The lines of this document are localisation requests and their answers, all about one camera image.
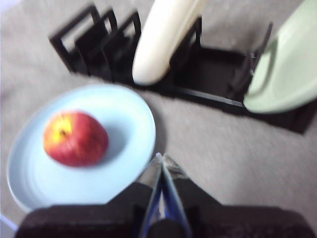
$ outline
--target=white plate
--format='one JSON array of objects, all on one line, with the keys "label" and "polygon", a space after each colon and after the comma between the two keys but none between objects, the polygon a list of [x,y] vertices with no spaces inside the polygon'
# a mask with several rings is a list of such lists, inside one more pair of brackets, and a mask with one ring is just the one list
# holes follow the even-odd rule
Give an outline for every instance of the white plate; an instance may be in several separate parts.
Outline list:
[{"label": "white plate", "polygon": [[[68,109],[88,112],[108,132],[109,148],[98,165],[67,167],[43,150],[46,122],[55,112]],[[135,92],[105,84],[73,90],[39,110],[20,132],[8,158],[10,191],[27,212],[53,204],[106,203],[142,172],[155,138],[151,110]]]}]

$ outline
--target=apple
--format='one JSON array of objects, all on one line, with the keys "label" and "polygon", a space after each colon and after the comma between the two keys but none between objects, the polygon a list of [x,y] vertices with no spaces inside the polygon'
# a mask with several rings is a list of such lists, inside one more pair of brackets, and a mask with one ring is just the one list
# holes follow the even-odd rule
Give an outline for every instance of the apple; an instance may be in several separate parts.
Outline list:
[{"label": "apple", "polygon": [[108,134],[93,117],[81,111],[52,116],[44,129],[45,152],[61,164],[79,167],[98,163],[108,148]]}]

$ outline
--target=plate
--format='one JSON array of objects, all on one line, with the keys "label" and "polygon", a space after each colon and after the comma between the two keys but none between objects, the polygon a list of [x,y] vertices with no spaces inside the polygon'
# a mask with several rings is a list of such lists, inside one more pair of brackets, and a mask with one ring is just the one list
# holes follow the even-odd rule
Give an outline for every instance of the plate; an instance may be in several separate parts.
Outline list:
[{"label": "plate", "polygon": [[317,1],[305,0],[261,55],[244,106],[283,113],[317,98]]},{"label": "plate", "polygon": [[[44,126],[60,110],[82,110],[104,126],[109,148],[99,164],[68,167],[45,153]],[[7,163],[10,191],[26,212],[56,204],[107,203],[143,171],[155,138],[151,110],[135,92],[106,84],[75,89],[35,113],[18,135]]]}]

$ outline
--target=apple stem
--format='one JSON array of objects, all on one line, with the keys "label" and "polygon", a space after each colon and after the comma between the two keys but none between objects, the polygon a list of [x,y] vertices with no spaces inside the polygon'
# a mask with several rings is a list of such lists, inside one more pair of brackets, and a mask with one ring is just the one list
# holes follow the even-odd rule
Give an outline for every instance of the apple stem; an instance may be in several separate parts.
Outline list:
[{"label": "apple stem", "polygon": [[66,135],[66,131],[65,130],[60,130],[59,134],[65,136]]}]

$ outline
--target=pale green plate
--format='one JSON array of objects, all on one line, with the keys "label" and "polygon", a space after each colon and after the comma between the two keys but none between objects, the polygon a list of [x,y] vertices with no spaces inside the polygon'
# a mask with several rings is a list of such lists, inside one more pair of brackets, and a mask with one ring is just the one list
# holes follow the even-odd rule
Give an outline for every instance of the pale green plate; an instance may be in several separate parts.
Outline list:
[{"label": "pale green plate", "polygon": [[317,98],[317,0],[306,0],[261,56],[245,107],[281,113]]}]

